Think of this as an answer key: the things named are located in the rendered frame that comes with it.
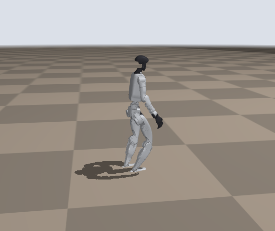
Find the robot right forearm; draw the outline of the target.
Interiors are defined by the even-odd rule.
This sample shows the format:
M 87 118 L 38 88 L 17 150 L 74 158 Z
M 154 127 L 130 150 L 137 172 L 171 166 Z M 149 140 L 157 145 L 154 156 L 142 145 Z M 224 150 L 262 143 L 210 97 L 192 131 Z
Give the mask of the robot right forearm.
M 145 106 L 147 107 L 149 113 L 154 114 L 154 115 L 156 116 L 156 115 L 157 115 L 157 112 L 155 111 L 154 107 L 152 106 L 152 104 L 151 104 L 151 102 L 150 102 L 150 99 L 149 99 L 148 95 L 146 95 L 146 96 L 144 97 L 144 99 L 145 99 L 145 102 L 146 102 L 146 103 L 145 103 Z

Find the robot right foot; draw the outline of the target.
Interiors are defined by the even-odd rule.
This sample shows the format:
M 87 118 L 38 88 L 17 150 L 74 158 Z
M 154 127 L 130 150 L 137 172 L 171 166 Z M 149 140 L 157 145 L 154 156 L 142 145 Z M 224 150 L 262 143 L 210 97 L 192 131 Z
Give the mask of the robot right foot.
M 137 172 L 137 171 L 142 171 L 142 170 L 146 170 L 146 168 L 145 168 L 145 167 L 137 168 L 136 172 Z M 133 172 L 133 170 L 131 170 L 130 172 Z

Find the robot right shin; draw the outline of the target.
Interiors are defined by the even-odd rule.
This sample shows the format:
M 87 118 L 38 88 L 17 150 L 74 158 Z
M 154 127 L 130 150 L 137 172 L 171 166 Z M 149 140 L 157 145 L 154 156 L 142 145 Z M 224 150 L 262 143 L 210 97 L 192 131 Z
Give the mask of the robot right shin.
M 133 171 L 136 171 L 137 168 L 139 168 L 141 166 L 141 164 L 145 161 L 145 159 L 148 157 L 149 153 L 152 150 L 152 144 L 150 142 L 145 144 L 144 148 L 141 148 L 139 150 L 138 156 L 137 156 L 137 160 L 133 166 Z

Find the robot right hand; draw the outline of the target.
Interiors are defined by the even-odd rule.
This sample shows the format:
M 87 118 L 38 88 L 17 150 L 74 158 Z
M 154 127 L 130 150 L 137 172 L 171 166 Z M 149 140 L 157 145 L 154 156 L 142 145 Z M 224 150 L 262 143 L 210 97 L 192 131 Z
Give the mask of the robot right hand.
M 153 118 L 155 118 L 156 123 L 158 124 L 158 128 L 160 128 L 163 125 L 162 118 L 157 114 L 156 116 L 154 114 L 151 114 Z

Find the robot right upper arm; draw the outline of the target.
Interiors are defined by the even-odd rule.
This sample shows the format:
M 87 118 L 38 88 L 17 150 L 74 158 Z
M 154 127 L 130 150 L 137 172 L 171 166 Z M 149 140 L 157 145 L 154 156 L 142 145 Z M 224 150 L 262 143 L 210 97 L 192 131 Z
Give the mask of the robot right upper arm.
M 138 76 L 137 82 L 139 84 L 141 101 L 145 102 L 144 97 L 146 96 L 146 78 L 143 76 Z

